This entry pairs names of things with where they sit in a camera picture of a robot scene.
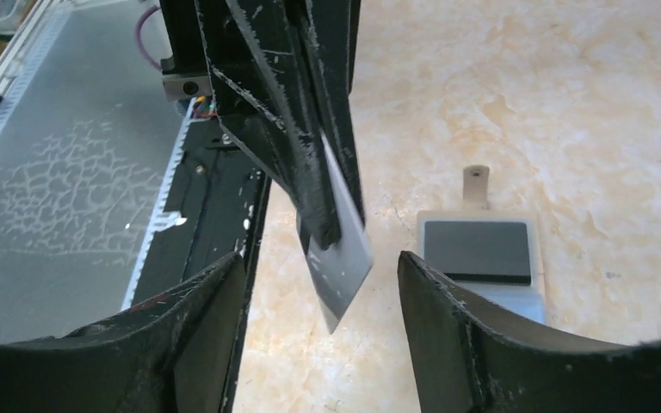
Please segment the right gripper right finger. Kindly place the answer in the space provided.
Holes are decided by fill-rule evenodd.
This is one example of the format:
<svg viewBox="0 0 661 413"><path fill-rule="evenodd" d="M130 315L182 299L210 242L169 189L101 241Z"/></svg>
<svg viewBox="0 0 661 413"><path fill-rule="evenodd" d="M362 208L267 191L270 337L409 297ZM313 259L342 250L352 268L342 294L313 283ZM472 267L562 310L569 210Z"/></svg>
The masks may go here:
<svg viewBox="0 0 661 413"><path fill-rule="evenodd" d="M424 412L661 412L661 340L625 346L539 324L398 258Z"/></svg>

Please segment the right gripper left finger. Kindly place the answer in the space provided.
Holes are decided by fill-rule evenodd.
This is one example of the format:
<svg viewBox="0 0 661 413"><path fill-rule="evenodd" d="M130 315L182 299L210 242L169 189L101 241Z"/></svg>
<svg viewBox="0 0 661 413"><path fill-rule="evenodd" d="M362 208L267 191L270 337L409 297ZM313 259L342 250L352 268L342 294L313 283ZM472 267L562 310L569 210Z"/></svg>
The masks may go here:
<svg viewBox="0 0 661 413"><path fill-rule="evenodd" d="M0 344L0 412L221 412L246 281L231 253L66 336Z"/></svg>

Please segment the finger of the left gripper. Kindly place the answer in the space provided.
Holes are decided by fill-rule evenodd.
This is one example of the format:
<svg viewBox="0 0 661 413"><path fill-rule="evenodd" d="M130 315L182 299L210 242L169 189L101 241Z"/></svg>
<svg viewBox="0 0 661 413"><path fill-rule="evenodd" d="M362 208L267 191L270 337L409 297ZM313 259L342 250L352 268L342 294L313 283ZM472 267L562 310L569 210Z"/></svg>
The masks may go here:
<svg viewBox="0 0 661 413"><path fill-rule="evenodd" d="M323 250L341 229L302 51L299 1L195 2L219 122Z"/></svg>
<svg viewBox="0 0 661 413"><path fill-rule="evenodd" d="M304 2L308 63L326 138L342 171L361 222L365 221L361 178L349 107L361 3Z"/></svg>

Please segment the beige card holder wallet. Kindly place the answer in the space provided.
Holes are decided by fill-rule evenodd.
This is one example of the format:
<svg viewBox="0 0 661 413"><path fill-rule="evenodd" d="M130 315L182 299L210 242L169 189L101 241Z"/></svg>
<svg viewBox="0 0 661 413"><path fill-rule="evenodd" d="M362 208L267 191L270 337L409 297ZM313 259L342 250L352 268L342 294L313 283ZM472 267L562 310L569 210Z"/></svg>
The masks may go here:
<svg viewBox="0 0 661 413"><path fill-rule="evenodd" d="M492 209L490 172L482 164L463 169L460 208L417 213L418 254L464 288L545 324L538 218L531 212Z"/></svg>

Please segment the grey white credit card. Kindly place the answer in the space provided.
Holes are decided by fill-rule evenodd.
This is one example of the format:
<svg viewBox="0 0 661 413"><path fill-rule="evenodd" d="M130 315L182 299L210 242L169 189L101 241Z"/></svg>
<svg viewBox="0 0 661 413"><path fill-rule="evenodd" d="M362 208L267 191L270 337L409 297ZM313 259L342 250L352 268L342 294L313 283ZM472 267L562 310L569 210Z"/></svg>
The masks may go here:
<svg viewBox="0 0 661 413"><path fill-rule="evenodd" d="M296 219L296 226L327 329L333 334L372 269L374 259L370 238L338 161L327 138L324 135L321 138L341 237L323 250L301 218Z"/></svg>

